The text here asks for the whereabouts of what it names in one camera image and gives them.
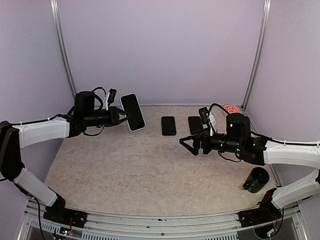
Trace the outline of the black phone case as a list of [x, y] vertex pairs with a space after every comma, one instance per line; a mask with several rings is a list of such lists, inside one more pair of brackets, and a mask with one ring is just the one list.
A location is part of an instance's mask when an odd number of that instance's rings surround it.
[[204, 126], [199, 116], [188, 117], [189, 131], [191, 135], [196, 134], [198, 131], [203, 130]]
[[161, 117], [161, 131], [163, 136], [175, 136], [177, 134], [174, 116]]

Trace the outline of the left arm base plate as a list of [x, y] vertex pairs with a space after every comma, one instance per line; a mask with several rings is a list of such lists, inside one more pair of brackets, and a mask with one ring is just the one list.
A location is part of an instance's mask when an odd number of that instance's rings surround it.
[[84, 228], [88, 214], [84, 211], [66, 208], [65, 199], [57, 195], [51, 206], [45, 206], [43, 218], [71, 227]]

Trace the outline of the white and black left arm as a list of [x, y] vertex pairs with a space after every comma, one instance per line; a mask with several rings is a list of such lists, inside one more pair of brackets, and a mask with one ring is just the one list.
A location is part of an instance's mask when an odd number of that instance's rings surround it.
[[131, 114], [112, 106], [117, 91], [110, 89], [100, 98], [94, 90], [81, 91], [75, 95], [74, 105], [67, 114], [30, 122], [0, 123], [0, 173], [22, 191], [41, 201], [57, 221], [63, 223], [70, 218], [65, 200], [47, 187], [26, 169], [21, 150], [50, 140], [77, 137], [87, 128], [109, 128], [117, 126]]

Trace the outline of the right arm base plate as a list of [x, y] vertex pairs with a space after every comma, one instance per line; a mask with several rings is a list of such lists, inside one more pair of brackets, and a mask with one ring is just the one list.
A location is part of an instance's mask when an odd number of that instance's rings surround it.
[[268, 190], [262, 200], [258, 203], [258, 207], [250, 210], [243, 210], [238, 213], [242, 228], [255, 226], [283, 217], [282, 209], [276, 208], [272, 204], [272, 195], [276, 188]]

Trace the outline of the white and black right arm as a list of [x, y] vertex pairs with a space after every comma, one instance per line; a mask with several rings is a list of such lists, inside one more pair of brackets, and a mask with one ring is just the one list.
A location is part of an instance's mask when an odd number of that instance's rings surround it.
[[256, 218], [266, 222], [276, 209], [309, 198], [320, 192], [320, 143], [288, 142], [258, 136], [251, 132], [250, 119], [241, 113], [226, 116], [226, 132], [213, 130], [213, 115], [205, 120], [208, 126], [200, 132], [179, 140], [179, 143], [193, 155], [199, 150], [207, 155], [215, 150], [219, 153], [233, 153], [238, 159], [256, 166], [294, 165], [313, 168], [309, 175], [280, 188], [268, 190], [256, 210]]

